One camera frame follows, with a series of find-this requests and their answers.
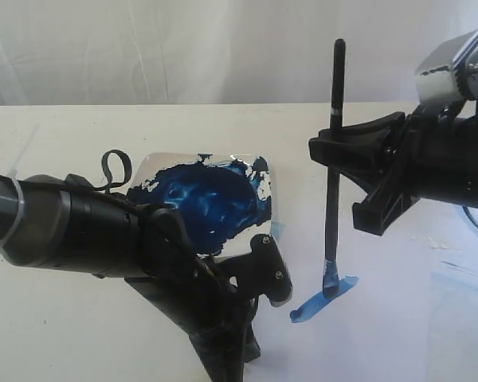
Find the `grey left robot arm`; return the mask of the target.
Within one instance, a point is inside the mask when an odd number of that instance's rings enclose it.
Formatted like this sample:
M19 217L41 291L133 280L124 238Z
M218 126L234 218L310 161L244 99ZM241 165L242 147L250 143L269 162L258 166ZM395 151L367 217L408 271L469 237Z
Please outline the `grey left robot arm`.
M202 261L172 209L135 206L89 183L0 175L0 252L17 267L122 278L189 338L213 381L240 381L261 348L255 298Z

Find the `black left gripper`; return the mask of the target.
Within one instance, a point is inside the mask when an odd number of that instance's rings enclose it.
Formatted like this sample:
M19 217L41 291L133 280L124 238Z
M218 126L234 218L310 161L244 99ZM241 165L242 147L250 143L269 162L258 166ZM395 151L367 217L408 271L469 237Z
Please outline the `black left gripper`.
M186 333L211 381L241 382L261 356L255 298L239 298L224 271L192 248L178 212L129 205L136 237L124 280Z

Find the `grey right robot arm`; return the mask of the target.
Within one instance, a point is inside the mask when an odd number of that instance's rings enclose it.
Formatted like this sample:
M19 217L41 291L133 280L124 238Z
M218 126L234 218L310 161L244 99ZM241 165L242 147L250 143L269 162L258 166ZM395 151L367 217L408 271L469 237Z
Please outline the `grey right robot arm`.
M478 209L478 100L468 118L463 106L420 105L310 139L313 161L366 192L355 229L380 236L420 199Z

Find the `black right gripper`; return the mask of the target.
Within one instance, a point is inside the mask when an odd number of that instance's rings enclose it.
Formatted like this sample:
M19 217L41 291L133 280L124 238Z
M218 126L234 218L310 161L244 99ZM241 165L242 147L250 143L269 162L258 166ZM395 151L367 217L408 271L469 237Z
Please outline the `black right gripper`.
M478 107L465 118L464 105L420 105L309 140L331 194L341 176L366 192L352 206L355 229L380 236L420 199L478 209Z

